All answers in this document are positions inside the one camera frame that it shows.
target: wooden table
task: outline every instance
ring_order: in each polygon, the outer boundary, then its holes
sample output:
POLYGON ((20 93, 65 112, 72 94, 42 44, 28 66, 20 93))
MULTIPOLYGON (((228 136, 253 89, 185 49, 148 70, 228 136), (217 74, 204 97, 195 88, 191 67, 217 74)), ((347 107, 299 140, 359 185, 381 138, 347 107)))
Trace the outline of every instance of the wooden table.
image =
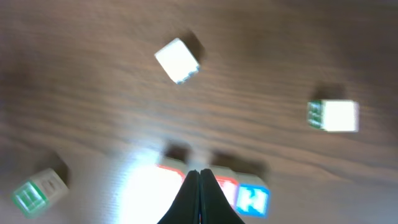
POLYGON ((0 4, 3 150, 112 157, 182 142, 267 164, 269 223, 398 222, 393 3, 0 4), (202 70, 176 85, 154 53, 186 35, 202 70), (359 102, 358 133, 308 126, 308 100, 333 86, 359 102))

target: white block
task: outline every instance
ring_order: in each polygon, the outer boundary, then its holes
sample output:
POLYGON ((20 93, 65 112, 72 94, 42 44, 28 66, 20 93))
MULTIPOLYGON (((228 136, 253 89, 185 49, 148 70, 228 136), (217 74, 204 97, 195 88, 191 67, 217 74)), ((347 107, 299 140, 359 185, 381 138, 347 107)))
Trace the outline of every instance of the white block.
POLYGON ((359 105, 352 100, 325 100, 323 102, 323 129, 330 132, 357 132, 359 105))
POLYGON ((55 204, 66 196, 69 189, 53 169, 46 169, 30 177, 40 191, 45 195, 49 205, 55 204))
POLYGON ((177 84, 181 84, 199 71, 200 65, 187 46, 176 38, 155 54, 160 65, 177 84))

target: blue square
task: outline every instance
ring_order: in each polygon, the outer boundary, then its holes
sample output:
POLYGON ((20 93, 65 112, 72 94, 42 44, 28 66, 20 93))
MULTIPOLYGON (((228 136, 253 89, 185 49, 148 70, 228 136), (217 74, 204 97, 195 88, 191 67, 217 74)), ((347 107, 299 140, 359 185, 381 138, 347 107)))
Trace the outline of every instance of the blue square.
POLYGON ((241 215, 266 218, 270 196, 270 191, 262 185, 240 184, 236 211, 241 215))

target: green square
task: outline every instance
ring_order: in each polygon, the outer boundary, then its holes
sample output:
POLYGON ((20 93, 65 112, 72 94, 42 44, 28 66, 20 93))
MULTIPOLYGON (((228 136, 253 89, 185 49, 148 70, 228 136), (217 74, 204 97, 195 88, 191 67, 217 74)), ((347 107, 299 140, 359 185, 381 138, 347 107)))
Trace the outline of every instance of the green square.
POLYGON ((323 103, 322 100, 308 102, 307 121, 313 128, 322 129, 323 103))
POLYGON ((12 200, 27 217, 37 215, 47 206, 47 198, 41 190, 31 181, 18 188, 12 200))

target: cube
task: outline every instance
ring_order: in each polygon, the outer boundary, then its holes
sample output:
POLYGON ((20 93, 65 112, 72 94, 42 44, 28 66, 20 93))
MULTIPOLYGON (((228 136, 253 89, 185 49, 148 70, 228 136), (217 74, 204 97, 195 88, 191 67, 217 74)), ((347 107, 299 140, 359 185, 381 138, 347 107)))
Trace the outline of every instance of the cube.
POLYGON ((32 176, 12 195, 27 218, 35 218, 68 193, 68 187, 53 169, 32 176))
POLYGON ((238 190, 238 181, 235 173, 228 167, 211 166, 210 170, 216 177, 229 204, 234 208, 236 203, 236 192, 238 190))
POLYGON ((328 132, 358 132, 359 105, 352 100, 313 100, 308 103, 307 121, 328 132))
POLYGON ((258 218, 267 218, 271 191, 260 177, 236 173, 239 182, 236 212, 258 218))
POLYGON ((173 82, 177 84, 187 81, 200 68, 198 61, 179 38, 156 52, 155 58, 173 82))

